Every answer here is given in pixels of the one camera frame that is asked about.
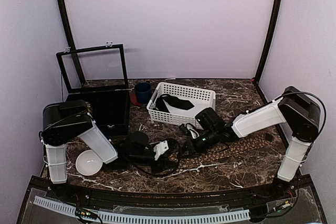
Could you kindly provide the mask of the right black frame post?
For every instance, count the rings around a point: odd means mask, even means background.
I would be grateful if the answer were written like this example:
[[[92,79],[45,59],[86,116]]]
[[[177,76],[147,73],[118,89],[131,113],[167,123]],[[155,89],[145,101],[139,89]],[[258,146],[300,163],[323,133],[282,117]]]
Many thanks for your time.
[[[260,60],[259,60],[259,64],[258,64],[256,73],[255,73],[255,76],[253,77],[253,83],[256,86],[259,85],[260,80],[263,75],[263,71],[266,66],[267,58],[270,52],[272,40],[273,40],[275,29],[276,29],[278,15],[280,11],[280,5],[281,5],[281,0],[274,0],[263,50],[261,52],[261,56],[260,56]]]

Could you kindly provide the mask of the black glass-lid display box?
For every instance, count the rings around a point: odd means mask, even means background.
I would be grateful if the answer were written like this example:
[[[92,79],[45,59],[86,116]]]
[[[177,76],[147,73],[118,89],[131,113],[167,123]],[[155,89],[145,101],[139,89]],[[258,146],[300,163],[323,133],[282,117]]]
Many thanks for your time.
[[[58,52],[68,95],[90,104],[99,129],[108,137],[129,131],[130,91],[122,44]]]

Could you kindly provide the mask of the red round coaster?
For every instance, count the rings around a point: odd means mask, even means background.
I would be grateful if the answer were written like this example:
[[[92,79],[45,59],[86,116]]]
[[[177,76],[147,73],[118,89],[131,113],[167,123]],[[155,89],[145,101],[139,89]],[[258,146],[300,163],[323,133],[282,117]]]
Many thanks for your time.
[[[130,100],[133,105],[138,106],[138,107],[142,106],[142,104],[137,100],[137,96],[134,91],[132,91],[130,94]]]

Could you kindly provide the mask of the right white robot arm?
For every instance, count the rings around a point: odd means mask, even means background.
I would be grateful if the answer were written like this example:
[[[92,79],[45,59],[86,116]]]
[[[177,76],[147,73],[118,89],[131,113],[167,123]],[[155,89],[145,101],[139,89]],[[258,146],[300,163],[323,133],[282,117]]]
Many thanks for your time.
[[[205,108],[195,119],[203,133],[186,141],[186,151],[191,155],[206,153],[217,143],[233,143],[269,127],[278,128],[287,141],[286,153],[275,176],[277,181],[268,187],[269,197],[278,200],[287,193],[287,183],[306,161],[312,145],[323,131],[327,110],[315,94],[289,86],[280,96],[228,121],[212,108]]]

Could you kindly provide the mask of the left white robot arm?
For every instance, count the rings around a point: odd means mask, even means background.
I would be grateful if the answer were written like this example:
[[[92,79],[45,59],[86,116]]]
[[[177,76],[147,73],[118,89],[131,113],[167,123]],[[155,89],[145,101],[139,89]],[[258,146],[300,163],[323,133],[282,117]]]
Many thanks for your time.
[[[146,175],[166,177],[180,166],[182,148],[173,138],[150,143],[143,132],[134,132],[119,145],[113,145],[92,116],[88,102],[74,100],[52,103],[43,109],[43,129],[38,133],[45,148],[45,163],[53,191],[63,201],[74,197],[66,182],[68,144],[83,142],[101,166],[110,169],[134,167]]]

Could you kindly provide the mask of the black curved front rail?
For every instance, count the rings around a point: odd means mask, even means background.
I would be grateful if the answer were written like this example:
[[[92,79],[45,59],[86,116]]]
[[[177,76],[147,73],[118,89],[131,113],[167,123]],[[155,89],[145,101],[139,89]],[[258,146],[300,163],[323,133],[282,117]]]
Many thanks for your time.
[[[139,170],[110,170],[85,176],[75,169],[63,184],[50,184],[59,198],[78,198],[82,205],[111,196],[114,201],[160,206],[197,205],[238,201],[263,204],[292,198],[295,192],[271,183],[271,176],[226,173],[220,166],[180,170],[166,177],[151,177]]]

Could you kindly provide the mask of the left black frame post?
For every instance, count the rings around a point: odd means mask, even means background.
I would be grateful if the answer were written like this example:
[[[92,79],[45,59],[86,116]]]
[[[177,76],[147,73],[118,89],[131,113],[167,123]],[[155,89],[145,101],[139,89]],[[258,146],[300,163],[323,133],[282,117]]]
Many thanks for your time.
[[[61,17],[61,21],[62,21],[62,25],[63,25],[63,29],[64,29],[64,33],[66,36],[68,46],[70,47],[70,50],[76,50],[76,46],[75,46],[74,38],[72,35],[69,18],[68,18],[65,0],[57,0],[57,2],[58,2],[60,17]],[[82,70],[82,67],[79,61],[79,57],[77,54],[73,54],[71,57],[72,57],[72,61],[74,63],[74,67],[75,67],[78,79],[80,81],[80,84],[83,85],[85,83],[85,77],[84,77],[83,70]]]

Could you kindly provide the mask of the black frame post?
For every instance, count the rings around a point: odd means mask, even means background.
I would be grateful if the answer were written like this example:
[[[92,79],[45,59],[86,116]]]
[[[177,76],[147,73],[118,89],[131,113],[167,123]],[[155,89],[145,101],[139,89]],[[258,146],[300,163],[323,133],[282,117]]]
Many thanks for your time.
[[[70,47],[70,50],[76,50],[76,46],[75,46],[74,38],[72,35],[69,18],[68,18],[65,0],[57,0],[57,2],[58,2],[60,17],[61,17],[61,21],[62,21],[62,25],[63,25],[63,29],[64,29],[64,33],[66,36],[68,46]],[[78,79],[80,81],[80,84],[83,85],[85,83],[85,77],[84,77],[83,70],[82,70],[82,67],[79,61],[79,57],[77,54],[73,54],[71,57],[72,57],[72,61],[74,63],[74,67],[75,67]]]
[[[260,56],[260,60],[259,60],[259,64],[258,64],[256,73],[255,73],[255,76],[253,77],[253,83],[256,86],[259,85],[260,80],[263,75],[263,71],[266,66],[267,58],[270,52],[272,40],[273,40],[275,29],[276,29],[278,15],[280,11],[280,5],[281,5],[281,0],[274,0],[263,50],[261,52],[261,56]]]

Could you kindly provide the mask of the brown floral patterned tie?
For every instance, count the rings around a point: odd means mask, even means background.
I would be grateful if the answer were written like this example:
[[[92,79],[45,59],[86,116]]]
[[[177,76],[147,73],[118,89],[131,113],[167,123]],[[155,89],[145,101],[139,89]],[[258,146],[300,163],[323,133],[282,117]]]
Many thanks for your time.
[[[226,146],[223,150],[220,150],[219,147],[215,147],[206,154],[196,153],[193,157],[182,157],[180,164],[182,166],[191,166],[196,163],[208,163],[233,157],[238,154],[245,154],[268,146],[274,141],[274,139],[275,137],[269,133],[253,135],[242,140],[238,140],[237,142],[229,143],[228,147]]]

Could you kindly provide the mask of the white bowl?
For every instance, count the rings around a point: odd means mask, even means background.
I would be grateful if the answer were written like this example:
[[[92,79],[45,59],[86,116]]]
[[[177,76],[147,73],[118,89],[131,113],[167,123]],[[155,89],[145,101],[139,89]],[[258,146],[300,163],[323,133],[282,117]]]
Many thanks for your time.
[[[93,176],[97,174],[102,166],[102,160],[92,150],[82,152],[76,159],[76,170],[83,176]]]

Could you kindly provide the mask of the dark blue mug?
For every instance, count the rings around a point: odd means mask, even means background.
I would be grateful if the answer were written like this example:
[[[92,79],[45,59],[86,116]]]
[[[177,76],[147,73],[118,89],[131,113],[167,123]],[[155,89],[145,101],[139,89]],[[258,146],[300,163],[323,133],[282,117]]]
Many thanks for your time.
[[[152,87],[149,82],[140,82],[134,87],[136,99],[140,104],[147,104],[152,96]]]

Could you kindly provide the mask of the black tie in basket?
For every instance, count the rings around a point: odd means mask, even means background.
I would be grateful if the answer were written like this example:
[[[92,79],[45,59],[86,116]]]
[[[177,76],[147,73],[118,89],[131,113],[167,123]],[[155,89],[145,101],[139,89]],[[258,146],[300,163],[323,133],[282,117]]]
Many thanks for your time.
[[[168,110],[165,103],[181,110],[190,110],[194,107],[194,104],[189,100],[179,99],[178,97],[172,96],[170,94],[162,94],[157,98],[155,108],[158,111],[169,113],[170,111]]]

